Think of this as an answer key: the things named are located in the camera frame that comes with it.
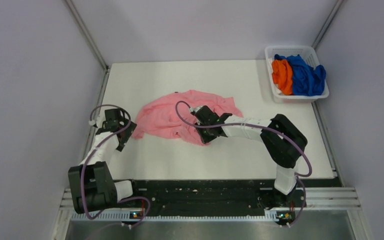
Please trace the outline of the pink t shirt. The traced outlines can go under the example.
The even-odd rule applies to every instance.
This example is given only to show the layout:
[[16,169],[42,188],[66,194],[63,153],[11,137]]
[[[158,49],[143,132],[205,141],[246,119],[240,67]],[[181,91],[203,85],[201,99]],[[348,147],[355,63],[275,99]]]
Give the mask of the pink t shirt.
[[204,146],[197,130],[185,124],[176,113],[176,103],[184,101],[191,107],[208,106],[219,116],[230,113],[242,117],[233,97],[222,97],[217,94],[188,90],[162,96],[142,107],[136,116],[132,137],[136,140],[145,134],[165,138],[181,139],[187,143]]

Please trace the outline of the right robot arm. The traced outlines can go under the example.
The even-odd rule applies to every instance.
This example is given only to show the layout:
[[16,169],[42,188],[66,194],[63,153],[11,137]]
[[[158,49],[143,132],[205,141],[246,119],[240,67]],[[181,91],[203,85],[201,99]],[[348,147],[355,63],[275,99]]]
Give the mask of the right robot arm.
[[287,206],[294,198],[297,185],[296,164],[303,156],[307,138],[283,114],[270,120],[244,118],[232,113],[218,115],[206,105],[191,108],[196,117],[195,128],[204,144],[219,137],[238,137],[264,144],[276,163],[273,200]]

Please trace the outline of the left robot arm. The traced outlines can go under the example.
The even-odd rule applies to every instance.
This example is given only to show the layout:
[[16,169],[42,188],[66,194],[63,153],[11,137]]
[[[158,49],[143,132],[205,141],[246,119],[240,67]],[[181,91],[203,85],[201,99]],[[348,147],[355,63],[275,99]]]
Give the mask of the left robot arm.
[[89,123],[97,129],[92,147],[79,165],[69,169],[68,180],[75,212],[92,219],[91,212],[114,208],[119,201],[129,207],[136,206],[141,194],[133,188],[131,180],[115,182],[108,167],[113,155],[125,148],[137,127],[130,114],[108,104],[102,123],[92,118]]

